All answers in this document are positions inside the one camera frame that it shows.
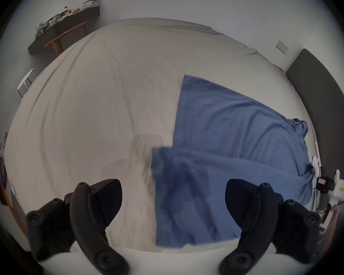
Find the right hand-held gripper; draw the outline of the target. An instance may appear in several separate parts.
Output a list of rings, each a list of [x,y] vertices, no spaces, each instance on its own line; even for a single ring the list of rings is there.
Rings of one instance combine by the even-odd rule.
[[[320,214],[337,213],[336,206],[339,202],[344,202],[344,180],[340,178],[340,170],[336,169],[334,178],[328,176],[317,177],[316,190],[329,198],[326,207],[317,206],[316,212]]]

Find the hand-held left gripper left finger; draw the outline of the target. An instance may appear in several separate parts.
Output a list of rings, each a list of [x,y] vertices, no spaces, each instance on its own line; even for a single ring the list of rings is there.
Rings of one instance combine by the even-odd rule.
[[[81,182],[64,200],[55,198],[26,215],[28,241],[37,262],[69,253],[77,242],[88,261],[103,275],[127,275],[127,260],[114,250],[105,229],[119,212],[123,200],[118,179],[94,185]]]

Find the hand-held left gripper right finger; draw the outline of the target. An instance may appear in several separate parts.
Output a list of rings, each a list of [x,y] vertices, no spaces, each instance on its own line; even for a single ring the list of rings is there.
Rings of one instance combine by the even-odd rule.
[[[237,248],[219,265],[222,275],[245,275],[272,243],[277,254],[300,263],[313,263],[320,233],[319,214],[275,193],[269,183],[256,186],[230,179],[225,190],[226,207],[241,229]]]

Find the person's right hand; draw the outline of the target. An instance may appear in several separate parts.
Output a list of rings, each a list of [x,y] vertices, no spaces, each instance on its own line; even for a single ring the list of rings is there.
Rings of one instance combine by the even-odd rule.
[[[329,210],[323,226],[327,235],[333,234],[335,232],[338,216],[339,206],[335,205]]]

